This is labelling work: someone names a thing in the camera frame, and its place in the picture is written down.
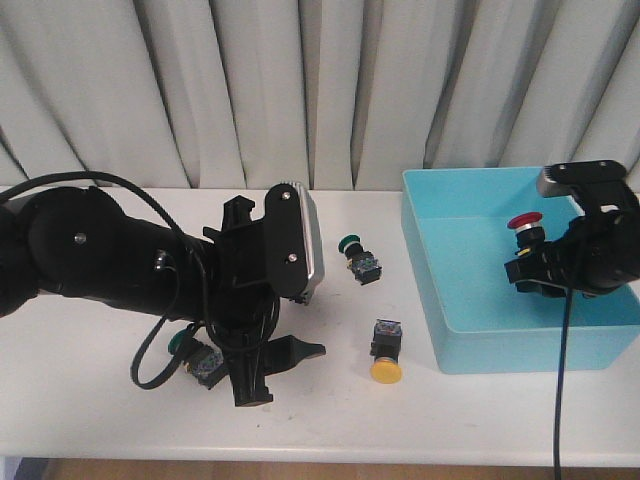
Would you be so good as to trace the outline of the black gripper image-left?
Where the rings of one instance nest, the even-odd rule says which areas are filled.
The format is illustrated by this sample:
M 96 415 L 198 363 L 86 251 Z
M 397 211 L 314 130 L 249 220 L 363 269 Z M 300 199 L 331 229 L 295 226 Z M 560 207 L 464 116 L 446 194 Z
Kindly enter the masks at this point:
M 271 403 L 273 395 L 265 375 L 291 370 L 303 360 L 326 354 L 324 345 L 293 335 L 268 342 L 278 324 L 280 299 L 267 280 L 263 225 L 251 218 L 254 207 L 254 201 L 236 196 L 223 206 L 222 227 L 203 229 L 217 254 L 211 273 L 207 333 L 224 350 L 253 350 L 227 356 L 236 407 Z M 255 349 L 266 342 L 262 360 L 261 352 Z

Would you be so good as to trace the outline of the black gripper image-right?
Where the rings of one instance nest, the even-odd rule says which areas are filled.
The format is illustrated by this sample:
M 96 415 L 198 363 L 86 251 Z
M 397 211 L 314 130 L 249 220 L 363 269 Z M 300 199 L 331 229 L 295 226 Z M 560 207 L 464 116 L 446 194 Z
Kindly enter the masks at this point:
M 584 215 L 561 239 L 525 247 L 504 264 L 520 293 L 562 298 L 570 287 L 588 296 L 606 295 L 639 279 L 639 200 L 622 180 L 549 182 L 549 195 L 570 195 Z

